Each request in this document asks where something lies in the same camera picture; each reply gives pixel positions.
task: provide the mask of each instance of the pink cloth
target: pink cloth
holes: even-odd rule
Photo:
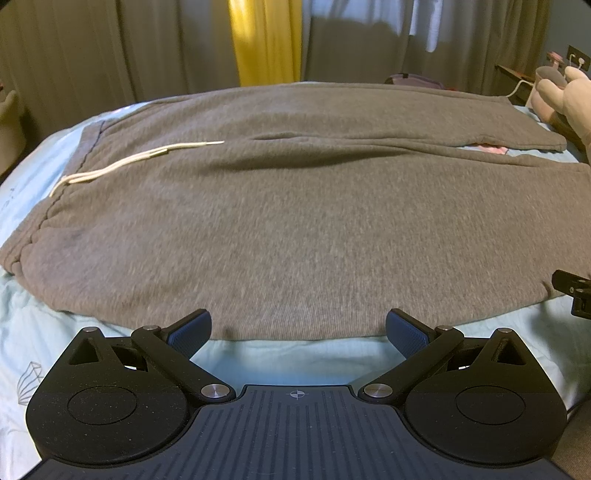
[[[509,149],[507,147],[494,147],[493,145],[476,145],[479,150],[488,153],[497,153],[499,155],[505,155]]]

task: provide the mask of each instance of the black clamp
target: black clamp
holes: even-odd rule
[[[552,275],[552,286],[573,298],[573,316],[591,320],[591,280],[557,270]]]
[[[506,465],[554,451],[564,404],[513,330],[464,338],[394,309],[386,332],[406,360],[363,386],[359,398],[401,409],[425,442],[467,462]]]
[[[198,408],[236,398],[230,385],[189,360],[211,330],[206,310],[165,329],[139,328],[131,338],[82,329],[27,408],[41,457],[131,461],[173,442]],[[74,434],[81,429],[84,435]]]

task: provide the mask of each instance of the blue textured finger pad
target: blue textured finger pad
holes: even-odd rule
[[[191,358],[209,340],[211,332],[212,318],[209,312],[203,312],[171,333],[166,343],[185,357]]]
[[[421,351],[429,343],[425,333],[394,312],[388,313],[386,317],[386,335],[404,358]]]

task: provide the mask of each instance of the curtain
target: curtain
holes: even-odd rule
[[[130,103],[238,86],[220,0],[11,0],[0,79],[30,144]]]
[[[301,0],[228,0],[240,84],[300,80]]]
[[[537,66],[550,0],[304,0],[306,80],[416,73],[488,94],[498,63]]]

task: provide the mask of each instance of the metal pivot screw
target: metal pivot screw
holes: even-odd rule
[[[201,389],[201,395],[207,398],[222,398],[230,393],[230,389],[221,383],[212,383],[205,385]]]
[[[372,398],[384,398],[392,395],[392,387],[383,383],[372,383],[366,385],[363,392]]]

